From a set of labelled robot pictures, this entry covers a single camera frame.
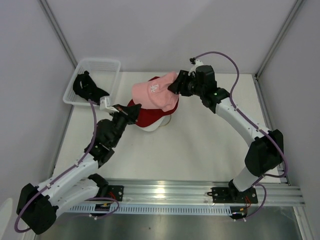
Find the pink cap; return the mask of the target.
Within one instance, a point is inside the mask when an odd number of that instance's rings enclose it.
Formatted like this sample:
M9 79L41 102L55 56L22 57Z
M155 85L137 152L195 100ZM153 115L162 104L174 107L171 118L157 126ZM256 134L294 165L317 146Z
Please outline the pink cap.
M134 84L131 90L133 102L141 104L143 109L160 109L163 112L173 110L179 96L169 91L168 87L177 77L176 72L169 72L154 80Z

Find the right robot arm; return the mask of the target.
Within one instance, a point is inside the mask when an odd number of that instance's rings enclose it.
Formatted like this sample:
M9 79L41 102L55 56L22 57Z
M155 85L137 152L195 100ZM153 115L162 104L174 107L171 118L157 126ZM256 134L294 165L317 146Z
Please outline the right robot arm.
M241 201L248 189L284 161L283 134L279 130L271 131L245 116L232 101L231 94L218 87L210 65L198 66L192 72L181 70L168 90L184 97L198 96L205 107L228 122L247 143L249 149L244 159L245 167L229 182L227 194L233 202Z

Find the white NY cap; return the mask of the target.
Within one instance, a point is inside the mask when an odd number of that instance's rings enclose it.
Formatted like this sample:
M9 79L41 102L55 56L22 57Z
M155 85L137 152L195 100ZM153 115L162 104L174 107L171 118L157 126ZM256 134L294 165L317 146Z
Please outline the white NY cap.
M160 128L160 124L163 121L163 118L160 118L159 120L155 121L154 123L152 123L149 126L146 127L140 127L141 130L145 131L145 132L153 132L155 130L157 130L158 128Z

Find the red cap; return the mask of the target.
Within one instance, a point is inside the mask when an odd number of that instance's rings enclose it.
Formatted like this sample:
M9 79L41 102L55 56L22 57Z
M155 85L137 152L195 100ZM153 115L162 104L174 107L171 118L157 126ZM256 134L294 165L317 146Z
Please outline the red cap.
M159 77L161 77L161 76L155 76L155 77L151 78L149 81L154 80ZM135 124L140 128L147 127L164 116L172 115L177 110L178 104L179 104L179 99L178 99L178 102L175 105L174 109L167 111L167 112L164 112L161 109L144 109L141 107L137 122ZM130 102L128 103L128 106L132 106L132 105L137 105L137 104L135 104L133 102L133 100L131 99Z

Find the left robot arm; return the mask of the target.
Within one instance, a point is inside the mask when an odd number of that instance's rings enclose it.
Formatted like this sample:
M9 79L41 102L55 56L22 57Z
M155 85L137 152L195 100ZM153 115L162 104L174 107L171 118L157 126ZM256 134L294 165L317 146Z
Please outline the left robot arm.
M84 201L119 201L109 192L109 183L97 171L113 156L126 127L137 122L141 104L109 107L112 119L97 120L93 115L94 129L90 144L80 159L58 175L32 185L25 185L19 196L14 223L17 233L32 230L40 235L47 231L57 218L73 206Z

